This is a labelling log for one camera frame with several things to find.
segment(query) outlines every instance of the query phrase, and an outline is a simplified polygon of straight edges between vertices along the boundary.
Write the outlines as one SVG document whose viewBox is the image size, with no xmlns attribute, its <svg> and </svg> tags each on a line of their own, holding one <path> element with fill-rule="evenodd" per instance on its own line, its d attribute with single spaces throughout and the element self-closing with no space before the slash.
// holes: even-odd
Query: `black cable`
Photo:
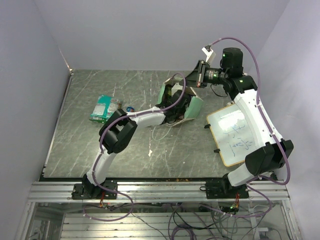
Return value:
<svg viewBox="0 0 320 240">
<path fill-rule="evenodd" d="M 256 224 L 256 226 L 253 227 L 253 228 L 250 228 L 249 231 L 247 231 L 246 234 L 243 235 L 243 237 L 242 237 L 240 240 L 244 239 L 244 237 L 247 236 L 248 233 L 250 233 L 251 230 L 253 230 L 253 229 L 257 230 L 257 227 L 259 226 L 259 224 L 261 223 L 262 219 L 264 219 L 265 216 L 266 216 L 266 215 L 263 215 L 263 216 L 261 217 L 260 221 Z"/>
<path fill-rule="evenodd" d="M 268 229 L 270 229 L 271 231 L 276 231 L 279 234 L 280 240 L 282 240 L 281 234 L 277 229 L 272 228 L 272 227 L 268 227 Z"/>
<path fill-rule="evenodd" d="M 175 214 L 177 214 L 179 216 L 179 218 L 183 221 L 183 223 L 187 226 L 181 226 L 179 225 L 176 220 L 175 220 Z M 210 228 L 211 226 L 213 226 L 214 224 L 210 224 L 208 226 L 205 226 L 205 227 L 197 227 L 197 226 L 191 226 L 190 224 L 188 224 L 183 218 L 182 216 L 180 216 L 180 214 L 178 212 L 174 212 L 173 216 L 173 222 L 175 223 L 175 225 L 177 225 L 178 227 L 182 228 L 182 229 L 194 229 L 194 230 L 205 230 L 205 229 L 214 229 L 214 227 Z"/>
<path fill-rule="evenodd" d="M 210 85 L 210 88 L 211 88 L 212 92 L 213 92 L 216 96 L 221 97 L 221 98 L 226 98 L 226 97 L 228 97 L 228 93 L 226 94 L 226 96 L 221 96 L 221 95 L 217 94 L 217 93 L 215 92 L 215 90 L 212 88 L 212 86 L 213 86 L 213 84 Z"/>
<path fill-rule="evenodd" d="M 133 213 L 131 213 L 131 215 L 134 216 L 135 218 L 141 220 L 142 222 L 144 222 L 144 223 L 145 223 L 147 226 L 149 226 L 150 228 L 152 228 L 152 229 L 154 229 L 154 230 L 157 230 L 159 233 L 161 233 L 161 235 L 164 237 L 164 239 L 167 240 L 166 236 L 165 236 L 159 229 L 157 229 L 157 228 L 149 225 L 146 221 L 144 221 L 144 220 L 143 220 L 142 218 L 140 218 L 139 216 L 136 216 L 136 215 L 134 215 Z"/>
</svg>

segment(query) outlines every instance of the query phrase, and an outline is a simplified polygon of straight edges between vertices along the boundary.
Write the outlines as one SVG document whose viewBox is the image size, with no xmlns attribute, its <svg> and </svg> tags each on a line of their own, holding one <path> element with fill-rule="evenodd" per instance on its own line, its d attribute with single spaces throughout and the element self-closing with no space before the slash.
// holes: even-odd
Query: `gray marble table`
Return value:
<svg viewBox="0 0 320 240">
<path fill-rule="evenodd" d="M 174 71 L 75 70 L 57 126 L 44 176 L 82 177 L 91 167 L 99 148 L 102 123 L 89 116 L 101 94 L 123 101 L 136 111 L 157 103 L 162 83 Z M 220 86 L 216 92 L 224 95 Z M 113 161 L 109 177 L 189 178 L 221 177 L 238 166 L 224 166 L 211 131 L 204 129 L 206 116 L 226 106 L 230 98 L 217 97 L 209 87 L 196 89 L 204 100 L 199 116 L 172 127 L 162 140 L 152 138 L 154 127 L 135 132 L 129 146 Z M 166 125 L 157 126 L 154 138 L 161 138 Z"/>
</svg>

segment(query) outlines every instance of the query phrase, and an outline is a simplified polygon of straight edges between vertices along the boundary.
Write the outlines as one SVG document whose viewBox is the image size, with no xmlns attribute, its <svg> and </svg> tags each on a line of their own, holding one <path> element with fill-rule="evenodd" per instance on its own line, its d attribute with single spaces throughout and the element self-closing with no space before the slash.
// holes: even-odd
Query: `wire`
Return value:
<svg viewBox="0 0 320 240">
<path fill-rule="evenodd" d="M 155 140 L 155 141 L 160 141 L 160 140 L 164 139 L 164 138 L 168 135 L 168 133 L 170 132 L 170 130 L 171 130 L 171 128 L 172 128 L 172 126 L 169 127 L 169 130 L 166 132 L 165 135 L 163 135 L 163 136 L 160 137 L 159 139 L 155 139 L 155 138 L 154 138 L 154 133 L 155 133 L 156 127 L 157 127 L 157 126 L 154 126 L 154 128 L 153 128 L 153 130 L 152 130 L 152 139 Z"/>
<path fill-rule="evenodd" d="M 212 92 L 213 92 L 216 96 L 222 97 L 222 98 L 228 97 L 228 93 L 226 94 L 226 96 L 221 96 L 221 95 L 217 94 L 217 93 L 215 92 L 215 90 L 212 88 L 212 86 L 213 86 L 213 84 L 210 85 L 210 88 L 211 88 Z"/>
<path fill-rule="evenodd" d="M 151 114 L 151 113 L 163 113 L 163 112 L 165 112 L 165 111 L 173 108 L 175 105 L 177 105 L 177 104 L 180 102 L 180 100 L 182 99 L 182 97 L 184 96 L 184 93 L 185 93 L 185 91 L 186 91 L 187 81 L 186 81 L 185 76 L 184 76 L 182 73 L 180 73 L 180 72 L 175 73 L 171 78 L 173 79 L 176 75 L 181 75 L 182 78 L 183 78 L 183 87 L 182 87 L 182 92 L 181 92 L 181 95 L 179 96 L 179 98 L 178 98 L 173 104 L 171 104 L 171 105 L 168 106 L 168 107 L 165 107 L 165 108 L 159 109 L 159 110 L 155 110 L 155 111 L 153 111 L 153 110 L 152 110 L 152 111 L 151 111 L 151 110 L 148 110 L 148 111 L 139 112 L 139 113 L 136 114 L 136 117 L 142 116 L 142 115 L 146 115 L 146 114 Z M 101 188 L 102 190 L 107 191 L 107 192 L 109 192 L 109 193 L 113 193 L 113 194 L 119 194 L 119 195 L 122 195 L 122 196 L 125 196 L 126 198 L 128 198 L 128 199 L 130 200 L 130 202 L 131 202 L 131 209 L 129 210 L 129 212 L 128 212 L 127 214 L 125 214 L 125 215 L 123 215 L 123 216 L 121 216 L 121 217 L 118 217 L 118 218 L 115 218 L 115 219 L 101 219 L 101 218 L 89 216 L 89 215 L 86 213 L 86 206 L 84 206 L 84 207 L 83 207 L 83 216 L 86 217 L 86 218 L 93 219 L 93 220 L 96 220 L 96 221 L 101 221 L 101 222 L 113 222 L 113 221 L 118 221 L 118 220 L 121 220 L 121 219 L 126 218 L 127 216 L 129 216 L 129 215 L 132 213 L 132 211 L 133 211 L 133 209 L 134 209 L 134 201 L 133 201 L 133 199 L 132 199 L 129 195 L 127 195 L 127 194 L 125 194 L 125 193 L 122 193 L 122 192 L 120 192 L 120 191 L 116 191 L 116 190 L 109 189 L 109 188 L 106 188 L 106 187 L 102 186 L 102 185 L 97 181 L 97 179 L 96 179 L 96 174 L 95 174 L 95 171 L 96 171 L 98 162 L 99 162 L 102 154 L 104 154 L 104 148 L 103 148 L 102 143 L 103 143 L 103 140 L 104 140 L 107 132 L 108 132 L 116 123 L 122 121 L 123 119 L 129 118 L 129 117 L 130 117 L 130 115 L 125 115 L 125 116 L 121 116 L 121 117 L 117 118 L 117 119 L 116 119 L 115 121 L 113 121 L 109 126 L 107 126 L 106 129 L 103 131 L 103 133 L 102 133 L 102 135 L 101 135 L 101 138 L 100 138 L 100 143 L 99 143 L 99 147 L 100 147 L 100 151 L 101 151 L 101 152 L 100 152 L 100 154 L 97 156 L 97 158 L 96 158 L 96 160 L 95 160 L 95 162 L 94 162 L 94 164 L 93 164 L 93 168 L 92 168 L 92 179 L 93 179 L 95 185 L 98 186 L 99 188 Z"/>
<path fill-rule="evenodd" d="M 149 225 L 146 221 L 144 221 L 142 218 L 140 218 L 139 216 L 134 215 L 133 213 L 131 213 L 132 216 L 136 217 L 137 219 L 140 219 L 142 222 L 144 222 L 147 226 L 149 226 L 150 228 L 157 230 L 159 233 L 161 233 L 161 235 L 164 237 L 165 240 L 167 240 L 166 236 L 157 228 Z"/>
<path fill-rule="evenodd" d="M 263 215 L 263 216 L 261 217 L 260 221 L 256 224 L 256 226 L 253 227 L 253 228 L 251 228 L 249 231 L 247 231 L 246 234 L 243 235 L 243 237 L 242 237 L 240 240 L 244 239 L 244 237 L 247 236 L 248 233 L 250 233 L 250 231 L 253 230 L 253 229 L 255 229 L 255 231 L 254 231 L 254 233 L 253 233 L 253 237 L 255 237 L 257 227 L 259 226 L 259 224 L 261 223 L 262 219 L 264 219 L 265 216 L 266 216 L 266 215 Z"/>
<path fill-rule="evenodd" d="M 280 240 L 282 240 L 281 234 L 280 234 L 280 232 L 279 232 L 277 229 L 272 228 L 272 227 L 268 227 L 268 229 L 270 229 L 270 230 L 272 230 L 272 231 L 276 231 L 276 232 L 279 234 Z"/>
</svg>

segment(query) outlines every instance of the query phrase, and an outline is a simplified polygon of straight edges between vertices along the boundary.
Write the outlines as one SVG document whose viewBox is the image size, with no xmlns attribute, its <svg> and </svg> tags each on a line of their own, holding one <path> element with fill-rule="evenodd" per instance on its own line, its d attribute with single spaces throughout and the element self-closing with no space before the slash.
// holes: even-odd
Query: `box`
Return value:
<svg viewBox="0 0 320 240">
<path fill-rule="evenodd" d="M 172 96 L 177 90 L 182 90 L 183 86 L 179 85 L 180 81 L 181 81 L 181 79 L 172 79 L 172 78 L 169 78 L 168 80 L 166 80 L 161 86 L 157 104 L 160 104 L 162 101 L 162 96 L 165 92 L 166 85 L 174 85 L 171 90 Z M 170 124 L 170 126 L 176 126 L 176 125 L 182 124 L 186 121 L 193 120 L 200 113 L 200 110 L 201 110 L 201 107 L 202 107 L 204 101 L 197 95 L 197 93 L 195 92 L 195 90 L 192 87 L 187 86 L 185 88 L 185 92 L 192 96 L 189 107 L 186 109 L 184 116 L 183 116 L 183 119 L 177 119 L 174 123 Z"/>
</svg>

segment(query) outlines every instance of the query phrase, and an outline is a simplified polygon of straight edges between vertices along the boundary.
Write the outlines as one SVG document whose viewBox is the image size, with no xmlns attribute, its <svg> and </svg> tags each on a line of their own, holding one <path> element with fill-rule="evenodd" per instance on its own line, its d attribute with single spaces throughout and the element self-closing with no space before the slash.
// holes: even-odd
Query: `purple cable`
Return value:
<svg viewBox="0 0 320 240">
<path fill-rule="evenodd" d="M 186 81 L 186 78 L 185 76 L 178 72 L 178 73 L 175 73 L 171 78 L 173 79 L 176 75 L 181 75 L 182 78 L 183 78 L 183 87 L 182 87 L 182 93 L 181 95 L 179 96 L 179 98 L 177 99 L 177 101 L 175 101 L 172 105 L 168 106 L 168 107 L 165 107 L 163 109 L 160 109 L 160 110 L 155 110 L 155 111 L 144 111 L 144 112 L 140 112 L 140 113 L 137 113 L 135 116 L 138 117 L 138 116 L 142 116 L 142 115 L 145 115 L 145 114 L 151 114 L 151 113 L 161 113 L 161 112 L 165 112 L 171 108 L 173 108 L 175 105 L 177 105 L 180 100 L 182 99 L 185 91 L 186 91 L 186 86 L 187 86 L 187 81 Z M 125 115 L 125 116 L 122 116 L 122 117 L 119 117 L 118 119 L 116 119 L 115 121 L 113 121 L 109 126 L 106 127 L 106 129 L 103 131 L 102 135 L 101 135 L 101 138 L 100 138 L 100 144 L 99 144 L 99 147 L 100 147 L 100 150 L 101 150 L 101 153 L 98 155 L 98 157 L 96 158 L 94 164 L 93 164 L 93 168 L 92 168 L 92 178 L 93 178 L 93 181 L 94 183 L 99 187 L 101 188 L 102 190 L 104 191 L 107 191 L 109 193 L 113 193 L 113 194 L 120 194 L 122 196 L 125 196 L 126 198 L 128 198 L 131 202 L 131 209 L 129 210 L 129 212 L 121 217 L 118 217 L 118 218 L 115 218 L 115 219 L 101 219 L 101 218 L 96 218 L 96 217 L 91 217 L 89 216 L 87 213 L 86 213 L 86 206 L 84 206 L 83 208 L 83 216 L 86 217 L 86 218 L 89 218 L 89 219 L 93 219 L 93 220 L 97 220 L 97 221 L 102 221 L 102 222 L 114 222 L 114 221 L 118 221 L 118 220 L 121 220 L 121 219 L 124 219 L 126 218 L 127 216 L 129 216 L 133 209 L 134 209 L 134 201 L 133 199 L 125 194 L 125 193 L 122 193 L 122 192 L 119 192 L 119 191 L 115 191 L 115 190 L 112 190 L 112 189 L 109 189 L 109 188 L 106 188 L 104 186 L 102 186 L 101 184 L 98 183 L 97 179 L 96 179 L 96 176 L 95 176 L 95 171 L 96 171 L 96 167 L 98 165 L 98 162 L 102 156 L 102 154 L 104 153 L 104 149 L 102 147 L 102 142 L 103 142 L 103 139 L 105 138 L 107 132 L 110 130 L 110 128 L 112 128 L 112 126 L 114 126 L 116 123 L 118 123 L 119 121 L 123 120 L 123 119 L 126 119 L 126 118 L 129 118 L 130 116 L 129 115 Z"/>
<path fill-rule="evenodd" d="M 253 59 L 253 62 L 254 62 L 254 65 L 255 65 L 255 69 L 256 69 L 256 75 L 257 75 L 257 81 L 258 81 L 258 90 L 256 91 L 256 105 L 258 107 L 258 110 L 261 114 L 261 117 L 265 123 L 265 125 L 267 126 L 270 134 L 272 135 L 274 141 L 276 142 L 277 146 L 279 147 L 280 149 L 280 152 L 283 156 L 283 159 L 284 159 L 284 162 L 285 162 L 285 165 L 286 165 L 286 172 L 287 172 L 287 177 L 286 177 L 286 180 L 284 182 L 278 182 L 276 180 L 273 180 L 272 178 L 268 177 L 268 176 L 263 176 L 261 175 L 260 177 L 262 178 L 265 178 L 275 184 L 278 184 L 278 185 L 286 185 L 289 181 L 290 181 L 290 177 L 291 177 L 291 171 L 290 171 L 290 166 L 289 166 L 289 161 L 288 161 L 288 158 L 287 158 L 287 155 L 285 153 L 285 150 L 283 149 L 283 147 L 281 146 L 280 144 L 280 141 L 277 139 L 276 135 L 274 135 L 274 131 L 272 129 L 272 127 L 270 126 L 261 106 L 260 106 L 260 90 L 261 90 L 261 79 L 260 79 L 260 71 L 259 71 L 259 66 L 258 66 L 258 63 L 257 63 L 257 59 L 254 55 L 254 53 L 252 52 L 252 50 L 248 47 L 248 45 L 246 45 L 243 41 L 241 41 L 240 39 L 236 38 L 236 37 L 232 37 L 232 36 L 227 36 L 227 37 L 222 37 L 222 38 L 219 38 L 218 40 L 214 41 L 213 43 L 211 43 L 210 45 L 214 45 L 222 40 L 226 40 L 226 39 L 230 39 L 230 40 L 235 40 L 237 41 L 238 43 L 241 43 L 247 50 L 248 52 L 250 53 L 252 59 Z M 248 183 L 254 181 L 254 180 L 257 180 L 259 177 L 256 176 L 254 177 L 253 179 L 251 179 L 250 181 L 248 181 Z"/>
</svg>

